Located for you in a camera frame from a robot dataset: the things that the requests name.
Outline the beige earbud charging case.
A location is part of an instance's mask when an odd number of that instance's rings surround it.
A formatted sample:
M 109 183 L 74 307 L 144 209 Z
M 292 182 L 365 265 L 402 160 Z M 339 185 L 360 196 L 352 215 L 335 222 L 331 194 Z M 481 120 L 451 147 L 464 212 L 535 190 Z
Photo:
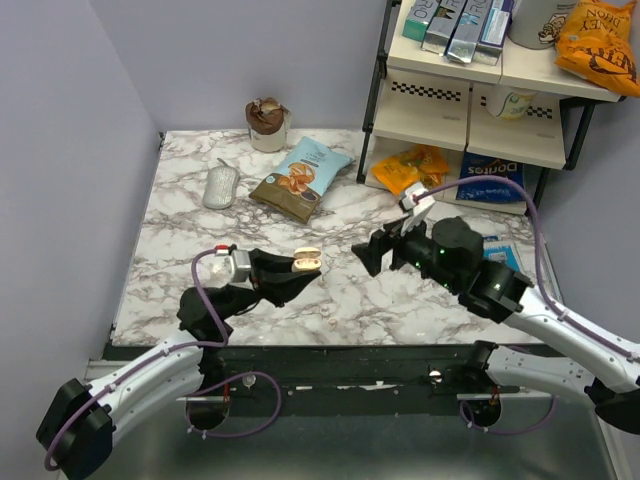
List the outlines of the beige earbud charging case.
M 322 266 L 321 251 L 314 247 L 300 247 L 294 251 L 292 272 L 318 271 Z

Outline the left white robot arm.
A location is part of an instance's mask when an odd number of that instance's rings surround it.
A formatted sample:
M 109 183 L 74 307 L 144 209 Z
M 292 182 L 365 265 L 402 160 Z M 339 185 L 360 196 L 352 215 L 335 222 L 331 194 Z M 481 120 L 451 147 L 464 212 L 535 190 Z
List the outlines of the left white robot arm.
M 176 333 L 92 383 L 73 378 L 59 387 L 36 431 L 46 470 L 85 479 L 119 440 L 162 406 L 183 395 L 214 393 L 222 372 L 207 359 L 228 345 L 233 332 L 228 318 L 262 301 L 281 308 L 321 274 L 321 252 L 314 247 L 290 256 L 235 245 L 218 245 L 210 253 L 226 261 L 229 280 L 205 287 L 195 278 L 180 297 Z

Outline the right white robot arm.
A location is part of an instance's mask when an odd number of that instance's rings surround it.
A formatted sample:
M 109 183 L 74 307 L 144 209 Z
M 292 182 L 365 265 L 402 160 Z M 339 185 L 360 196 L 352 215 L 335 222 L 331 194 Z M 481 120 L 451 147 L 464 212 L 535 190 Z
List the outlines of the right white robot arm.
M 639 346 L 551 299 L 527 276 L 484 257 L 482 236 L 459 217 L 432 228 L 402 232 L 403 222 L 384 225 L 352 246 L 370 276 L 392 255 L 392 269 L 416 268 L 456 296 L 467 311 L 542 341 L 556 357 L 518 353 L 482 343 L 480 357 L 464 362 L 460 379 L 469 390 L 489 385 L 522 386 L 592 405 L 609 425 L 639 432 Z

